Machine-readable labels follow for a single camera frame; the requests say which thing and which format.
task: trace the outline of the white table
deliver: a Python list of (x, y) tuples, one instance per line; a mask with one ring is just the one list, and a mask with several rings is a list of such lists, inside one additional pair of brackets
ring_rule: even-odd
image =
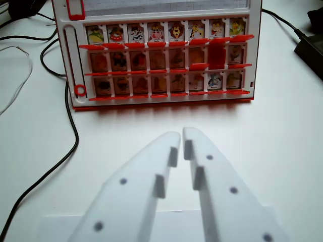
[[(306, 32), (307, 11), (320, 1), (264, 0)], [(51, 3), (41, 13), (52, 15)], [(0, 16), (0, 22), (6, 20)], [(42, 17), (20, 20), (1, 36), (47, 37), (54, 26)], [(35, 241), (40, 220), (48, 215), (83, 214), (101, 184), (150, 141), (183, 127), (204, 131), (232, 162), (264, 204), (273, 205), (290, 241), (320, 241), (323, 217), (323, 81), (293, 52), (293, 31), (263, 14), (255, 100), (168, 107), (72, 112), (80, 144), (71, 159), (25, 199), (6, 241)], [(13, 41), (30, 53), (34, 71), (15, 103), (0, 117), (0, 228), (16, 199), (73, 146), (64, 106), (64, 80), (49, 74), (39, 60), (47, 45)], [(2, 41), (0, 48), (10, 45)], [(45, 62), (64, 72), (58, 47)], [(18, 50), (0, 53), (0, 109), (28, 73)], [(158, 210), (198, 209), (189, 162), (180, 153), (171, 171), (167, 198)]]

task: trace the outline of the cartoon character picture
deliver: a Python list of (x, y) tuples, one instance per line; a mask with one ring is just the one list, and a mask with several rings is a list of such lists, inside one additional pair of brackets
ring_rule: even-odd
[(131, 51), (130, 60), (131, 70), (138, 71), (146, 69), (146, 55), (141, 51)]
[(163, 76), (151, 77), (151, 92), (153, 94), (166, 93), (166, 79)]
[(149, 42), (164, 42), (164, 27), (160, 23), (148, 24)]
[(171, 77), (171, 92), (185, 92), (185, 77), (176, 74)]
[(110, 82), (106, 78), (94, 79), (96, 96), (111, 96)]
[(143, 27), (140, 24), (128, 24), (129, 43), (144, 43)]
[(126, 77), (113, 78), (116, 95), (129, 94), (129, 81)]
[(92, 72), (106, 72), (107, 71), (107, 61), (106, 57), (102, 53), (91, 53), (91, 66)]
[(86, 32), (89, 44), (104, 42), (103, 31), (98, 26), (87, 26)]
[(169, 22), (169, 26), (171, 26), (169, 29), (170, 42), (184, 41), (184, 27), (181, 22)]
[(189, 21), (188, 29), (191, 29), (190, 40), (204, 38), (204, 24), (201, 21)]
[(189, 77), (188, 89), (190, 92), (203, 91), (204, 77), (201, 74), (193, 74)]
[(240, 72), (232, 72), (227, 77), (227, 89), (240, 89), (242, 75)]
[(126, 71), (127, 70), (127, 59), (126, 55), (122, 52), (111, 52), (111, 67), (112, 71)]
[(165, 69), (165, 54), (161, 50), (152, 50), (149, 52), (150, 69)]
[(185, 54), (182, 49), (170, 49), (170, 68), (184, 68), (185, 65)]
[(217, 73), (208, 75), (208, 90), (222, 90), (222, 76)]
[(107, 32), (109, 34), (110, 43), (120, 43), (123, 44), (123, 29), (120, 28), (118, 24), (107, 25)]
[(244, 34), (246, 22), (242, 18), (230, 19), (230, 37), (236, 36), (239, 34)]
[(243, 57), (243, 49), (240, 45), (229, 46), (228, 64), (241, 64)]
[(204, 63), (204, 51), (201, 48), (189, 49), (189, 64)]
[(220, 19), (210, 20), (209, 39), (224, 37), (225, 24)]
[(146, 78), (134, 76), (132, 78), (133, 93), (134, 94), (147, 94), (148, 93), (148, 83)]

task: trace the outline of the guess who game board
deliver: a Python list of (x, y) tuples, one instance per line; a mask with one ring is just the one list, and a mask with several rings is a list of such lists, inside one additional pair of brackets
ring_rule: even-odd
[(261, 0), (52, 0), (75, 109), (253, 100)]

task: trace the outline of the red ring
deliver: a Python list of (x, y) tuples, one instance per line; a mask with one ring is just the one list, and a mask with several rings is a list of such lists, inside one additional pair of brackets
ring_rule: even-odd
[(76, 95), (78, 96), (85, 96), (86, 95), (86, 89), (85, 89), (85, 86), (82, 85), (82, 84), (78, 84), (74, 87), (74, 92), (76, 93)]

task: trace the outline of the gripper jaw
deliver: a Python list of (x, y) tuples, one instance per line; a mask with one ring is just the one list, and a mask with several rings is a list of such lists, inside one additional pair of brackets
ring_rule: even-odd
[(200, 130), (183, 129), (184, 159), (199, 191), (206, 242), (287, 242), (230, 162)]

